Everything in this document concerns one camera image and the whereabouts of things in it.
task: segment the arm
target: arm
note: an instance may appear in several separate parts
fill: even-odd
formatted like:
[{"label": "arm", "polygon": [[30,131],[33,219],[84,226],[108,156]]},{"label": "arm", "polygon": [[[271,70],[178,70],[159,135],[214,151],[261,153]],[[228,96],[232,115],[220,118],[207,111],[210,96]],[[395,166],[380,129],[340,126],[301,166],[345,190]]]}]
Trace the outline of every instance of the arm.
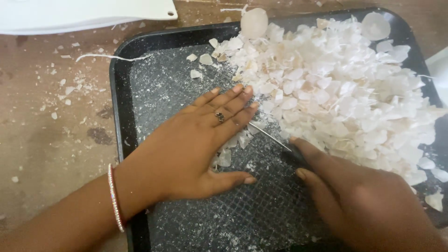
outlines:
[{"label": "arm", "polygon": [[356,251],[446,252],[418,198],[400,176],[355,165],[291,138],[314,172],[296,171],[333,234]]},{"label": "arm", "polygon": [[[252,88],[214,89],[157,128],[114,171],[121,217],[126,222],[162,200],[207,198],[256,180],[246,172],[209,170],[219,148],[255,114],[246,107]],[[220,122],[215,113],[225,115]],[[0,252],[86,251],[118,230],[107,175],[0,238]]]}]

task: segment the table surface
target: table surface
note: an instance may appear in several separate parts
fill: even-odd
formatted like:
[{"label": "table surface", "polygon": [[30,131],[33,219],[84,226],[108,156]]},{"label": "table surface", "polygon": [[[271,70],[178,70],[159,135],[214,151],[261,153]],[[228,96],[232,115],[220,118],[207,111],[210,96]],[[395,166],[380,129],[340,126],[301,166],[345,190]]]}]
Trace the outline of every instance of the table surface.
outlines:
[{"label": "table surface", "polygon": [[[425,58],[447,47],[445,0],[174,0],[175,21],[142,21],[60,35],[0,35],[0,235],[32,218],[117,163],[109,86],[109,59],[75,59],[86,53],[113,54],[138,33],[221,23],[238,11],[262,7],[269,17],[308,12],[382,7],[412,27]],[[70,55],[70,59],[61,58]],[[66,87],[76,87],[65,95]],[[51,114],[56,112],[55,120]],[[17,176],[18,183],[11,178]],[[126,251],[126,237],[116,235],[96,251]]]}]

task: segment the sparkly bangle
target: sparkly bangle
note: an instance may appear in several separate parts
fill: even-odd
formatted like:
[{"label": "sparkly bangle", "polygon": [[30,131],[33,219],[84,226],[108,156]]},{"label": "sparkly bangle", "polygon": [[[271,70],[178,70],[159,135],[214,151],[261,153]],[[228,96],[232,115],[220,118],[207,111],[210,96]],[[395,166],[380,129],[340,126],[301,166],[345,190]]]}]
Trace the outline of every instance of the sparkly bangle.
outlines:
[{"label": "sparkly bangle", "polygon": [[118,203],[116,202],[116,190],[115,190],[115,185],[113,183],[112,164],[109,164],[108,180],[109,180],[109,189],[111,191],[112,205],[113,205],[113,211],[115,214],[116,224],[118,225],[118,229],[120,230],[120,232],[124,233],[125,229],[123,228],[123,222],[121,221],[120,211],[118,210]]}]

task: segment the fingernail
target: fingernail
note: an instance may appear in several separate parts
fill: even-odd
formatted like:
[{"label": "fingernail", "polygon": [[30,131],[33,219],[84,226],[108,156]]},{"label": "fingernail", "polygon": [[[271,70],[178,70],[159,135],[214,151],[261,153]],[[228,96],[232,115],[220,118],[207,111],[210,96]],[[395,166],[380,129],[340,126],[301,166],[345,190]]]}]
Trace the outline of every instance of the fingernail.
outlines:
[{"label": "fingernail", "polygon": [[258,108],[259,105],[260,105],[260,103],[256,101],[256,102],[252,103],[249,107],[256,109],[256,108]]},{"label": "fingernail", "polygon": [[244,89],[244,92],[245,92],[246,94],[249,94],[250,92],[252,92],[252,86],[247,86],[247,87]]},{"label": "fingernail", "polygon": [[254,177],[248,177],[244,179],[244,184],[253,184],[257,182],[257,179]]},{"label": "fingernail", "polygon": [[215,87],[211,92],[217,94],[220,91],[219,87]]},{"label": "fingernail", "polygon": [[305,179],[306,179],[306,176],[305,176],[305,174],[302,172],[302,169],[303,169],[303,168],[299,168],[299,169],[297,169],[297,170],[296,170],[296,175],[297,175],[299,178],[301,178],[302,180],[305,180]]},{"label": "fingernail", "polygon": [[239,91],[241,91],[242,88],[243,88],[243,85],[238,84],[238,85],[234,86],[234,87],[232,88],[232,90],[233,90],[235,93],[238,93]]}]

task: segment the knife handle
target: knife handle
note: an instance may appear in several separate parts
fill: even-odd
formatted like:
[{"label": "knife handle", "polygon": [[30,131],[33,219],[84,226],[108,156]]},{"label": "knife handle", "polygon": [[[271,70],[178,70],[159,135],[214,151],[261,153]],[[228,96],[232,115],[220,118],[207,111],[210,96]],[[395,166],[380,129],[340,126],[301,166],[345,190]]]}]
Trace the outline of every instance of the knife handle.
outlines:
[{"label": "knife handle", "polygon": [[291,159],[296,165],[299,165],[301,168],[305,168],[312,171],[311,166],[306,162],[305,158],[302,155],[302,152],[300,152],[299,148],[297,148],[294,144],[286,144],[286,147],[288,147],[289,150],[284,150],[284,153],[287,155],[289,159]]}]

